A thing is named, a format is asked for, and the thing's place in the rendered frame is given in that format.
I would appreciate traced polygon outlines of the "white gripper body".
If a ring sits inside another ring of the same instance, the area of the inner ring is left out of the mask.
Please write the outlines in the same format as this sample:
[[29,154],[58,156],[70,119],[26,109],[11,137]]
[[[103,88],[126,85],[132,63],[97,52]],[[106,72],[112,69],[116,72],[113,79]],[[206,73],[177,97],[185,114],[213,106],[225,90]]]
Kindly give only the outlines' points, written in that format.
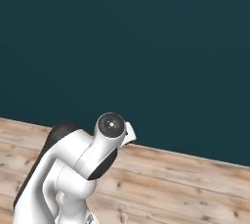
[[128,145],[129,143],[132,143],[132,142],[137,140],[136,133],[135,133],[131,123],[126,121],[125,126],[126,126],[126,136],[125,136],[121,146]]

